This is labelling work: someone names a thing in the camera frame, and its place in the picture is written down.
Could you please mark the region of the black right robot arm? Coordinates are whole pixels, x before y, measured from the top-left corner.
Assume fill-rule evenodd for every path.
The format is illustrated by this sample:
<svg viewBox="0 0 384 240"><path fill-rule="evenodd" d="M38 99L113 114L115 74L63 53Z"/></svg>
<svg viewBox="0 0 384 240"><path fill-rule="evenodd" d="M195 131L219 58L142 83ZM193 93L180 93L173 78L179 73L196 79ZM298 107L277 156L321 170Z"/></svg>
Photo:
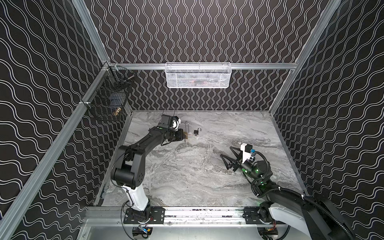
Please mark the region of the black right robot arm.
<svg viewBox="0 0 384 240"><path fill-rule="evenodd" d="M283 188L271 180L270 162L252 145L230 147L234 157L220 157L227 170L240 170L250 184L253 194L263 202L255 217L264 224L282 222L313 240L354 240L352 227L336 206L327 198L314 198Z"/></svg>

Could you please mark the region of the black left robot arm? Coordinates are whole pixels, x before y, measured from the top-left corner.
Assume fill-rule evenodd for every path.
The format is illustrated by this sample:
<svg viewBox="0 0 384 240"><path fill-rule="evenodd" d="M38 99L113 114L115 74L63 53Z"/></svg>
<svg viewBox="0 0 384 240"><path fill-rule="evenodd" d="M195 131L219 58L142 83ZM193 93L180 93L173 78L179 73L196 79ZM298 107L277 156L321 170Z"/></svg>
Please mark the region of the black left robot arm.
<svg viewBox="0 0 384 240"><path fill-rule="evenodd" d="M140 224L151 220L150 200L142 185L146 173L146 157L157 146L184 140L184 131L180 125L179 117L162 115L158 125L150 128L138 142L119 147L123 155L113 164L111 180L126 192L131 204L130 212Z"/></svg>

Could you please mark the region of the brass padlock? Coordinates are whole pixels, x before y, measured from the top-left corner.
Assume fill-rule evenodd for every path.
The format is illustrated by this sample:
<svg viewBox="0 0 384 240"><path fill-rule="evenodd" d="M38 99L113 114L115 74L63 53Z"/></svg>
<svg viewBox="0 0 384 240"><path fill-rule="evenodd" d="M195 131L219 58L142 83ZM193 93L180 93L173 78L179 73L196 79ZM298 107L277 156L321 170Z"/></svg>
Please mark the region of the brass padlock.
<svg viewBox="0 0 384 240"><path fill-rule="evenodd" d="M184 128L185 140L189 139L189 134L190 134L190 123L188 121L185 121L185 128Z"/></svg>

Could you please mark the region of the small black padlock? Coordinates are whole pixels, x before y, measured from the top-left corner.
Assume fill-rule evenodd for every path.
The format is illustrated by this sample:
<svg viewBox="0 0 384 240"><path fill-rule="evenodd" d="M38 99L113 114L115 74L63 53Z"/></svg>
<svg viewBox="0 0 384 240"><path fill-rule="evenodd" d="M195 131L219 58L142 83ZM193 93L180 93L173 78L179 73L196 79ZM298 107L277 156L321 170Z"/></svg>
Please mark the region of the small black padlock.
<svg viewBox="0 0 384 240"><path fill-rule="evenodd" d="M200 134L200 132L202 131L201 128L197 128L196 130L194 130L194 135L195 136L198 136Z"/></svg>

